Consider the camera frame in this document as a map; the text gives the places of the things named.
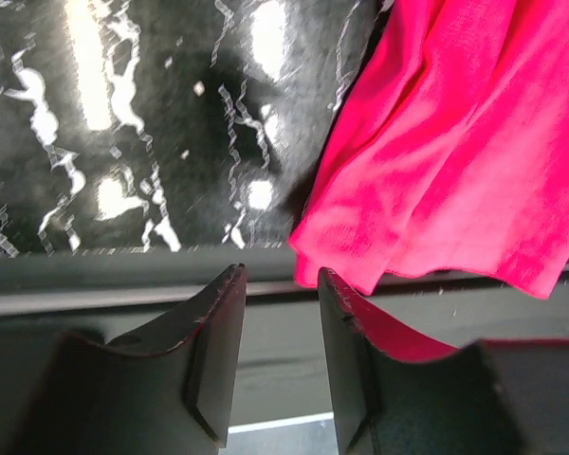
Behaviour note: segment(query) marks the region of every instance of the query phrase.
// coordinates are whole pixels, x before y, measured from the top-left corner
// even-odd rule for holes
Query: wrinkled cloth
[[[304,286],[459,269],[548,297],[569,258],[569,1],[395,2],[290,243]]]

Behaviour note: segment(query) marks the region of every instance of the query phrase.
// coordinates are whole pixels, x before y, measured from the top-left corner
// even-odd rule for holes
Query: floor
[[[281,246],[374,0],[0,0],[0,257]]]

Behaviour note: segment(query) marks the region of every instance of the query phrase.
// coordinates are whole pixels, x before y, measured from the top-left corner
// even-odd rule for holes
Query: marble surface
[[[374,0],[0,0],[0,257],[278,247]]]

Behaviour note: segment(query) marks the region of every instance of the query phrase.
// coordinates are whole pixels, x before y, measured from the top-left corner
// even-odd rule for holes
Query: pink cloth
[[[546,298],[569,258],[569,1],[396,2],[290,242],[304,286],[460,269]]]

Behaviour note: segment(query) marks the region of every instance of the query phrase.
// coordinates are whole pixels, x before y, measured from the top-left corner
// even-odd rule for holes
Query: black marble countertop
[[[0,257],[282,246],[376,10],[0,0]]]

